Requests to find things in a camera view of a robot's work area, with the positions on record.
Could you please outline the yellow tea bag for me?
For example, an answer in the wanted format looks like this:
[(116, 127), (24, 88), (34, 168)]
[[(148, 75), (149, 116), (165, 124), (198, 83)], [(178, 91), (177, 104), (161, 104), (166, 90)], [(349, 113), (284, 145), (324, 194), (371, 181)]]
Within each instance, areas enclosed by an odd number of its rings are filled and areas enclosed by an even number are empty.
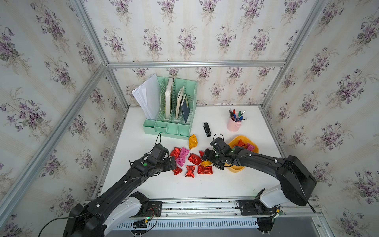
[(210, 161), (203, 161), (203, 162), (201, 163), (201, 165), (202, 165), (203, 167), (208, 167), (208, 166), (211, 166), (212, 163), (211, 163)]
[(189, 137), (189, 148), (190, 150), (193, 149), (193, 148), (196, 148), (198, 145), (198, 140), (197, 140), (197, 137), (196, 135), (192, 135)]

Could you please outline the pink tea bag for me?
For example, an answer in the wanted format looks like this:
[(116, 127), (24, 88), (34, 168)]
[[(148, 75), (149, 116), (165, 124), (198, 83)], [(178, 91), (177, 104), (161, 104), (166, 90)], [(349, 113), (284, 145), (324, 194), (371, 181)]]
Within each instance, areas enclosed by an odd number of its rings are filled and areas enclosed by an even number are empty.
[(185, 164), (186, 162), (186, 157), (187, 155), (190, 153), (190, 151), (185, 148), (185, 147), (182, 147), (180, 153), (179, 153), (179, 156), (178, 158), (176, 158), (176, 164), (180, 167), (183, 167), (183, 165)]
[(252, 145), (252, 144), (250, 144), (250, 143), (247, 143), (246, 146), (247, 146), (246, 149), (247, 149), (248, 151), (254, 151), (254, 149), (255, 149), (255, 146)]

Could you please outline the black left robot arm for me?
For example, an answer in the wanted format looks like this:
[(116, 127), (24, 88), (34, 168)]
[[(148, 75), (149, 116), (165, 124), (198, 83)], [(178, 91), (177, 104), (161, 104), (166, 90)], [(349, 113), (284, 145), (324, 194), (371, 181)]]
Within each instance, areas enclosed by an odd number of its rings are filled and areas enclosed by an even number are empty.
[(147, 179), (161, 172), (176, 169), (174, 157), (154, 158), (145, 155), (132, 163), (127, 173), (105, 193), (83, 206), (76, 205), (70, 212), (64, 237), (105, 237), (127, 217), (136, 215), (141, 207), (140, 199), (121, 204), (125, 197)]

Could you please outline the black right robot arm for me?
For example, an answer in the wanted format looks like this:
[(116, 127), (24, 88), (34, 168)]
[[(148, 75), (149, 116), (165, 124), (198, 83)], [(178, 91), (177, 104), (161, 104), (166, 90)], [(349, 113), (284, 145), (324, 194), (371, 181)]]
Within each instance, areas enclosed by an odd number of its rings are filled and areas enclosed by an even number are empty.
[(258, 194), (258, 203), (273, 208), (291, 202), (297, 206), (309, 204), (317, 181), (297, 157), (270, 157), (236, 146), (215, 151), (206, 149), (202, 160), (211, 162), (216, 168), (223, 170), (226, 166), (242, 166), (268, 174), (279, 181), (273, 188), (265, 188)]

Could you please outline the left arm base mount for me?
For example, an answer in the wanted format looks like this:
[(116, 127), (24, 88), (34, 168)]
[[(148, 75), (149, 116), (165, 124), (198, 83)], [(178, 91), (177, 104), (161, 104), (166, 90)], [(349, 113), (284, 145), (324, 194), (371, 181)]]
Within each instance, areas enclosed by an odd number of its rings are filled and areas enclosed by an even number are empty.
[(132, 218), (138, 218), (138, 217), (161, 217), (162, 213), (162, 204), (161, 201), (152, 201), (147, 196), (142, 194), (141, 192), (134, 192), (130, 195), (130, 197), (136, 198), (140, 204), (141, 207), (139, 209), (139, 212), (132, 216)]

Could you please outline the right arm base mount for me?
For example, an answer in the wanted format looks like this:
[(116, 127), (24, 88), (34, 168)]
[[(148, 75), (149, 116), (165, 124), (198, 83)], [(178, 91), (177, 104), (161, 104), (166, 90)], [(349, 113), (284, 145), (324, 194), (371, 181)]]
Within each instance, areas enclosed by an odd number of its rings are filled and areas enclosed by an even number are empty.
[(240, 210), (242, 216), (275, 216), (281, 205), (277, 204), (274, 207), (266, 206), (261, 200), (261, 195), (265, 191), (262, 189), (258, 192), (254, 199), (238, 200), (236, 202), (237, 208)]

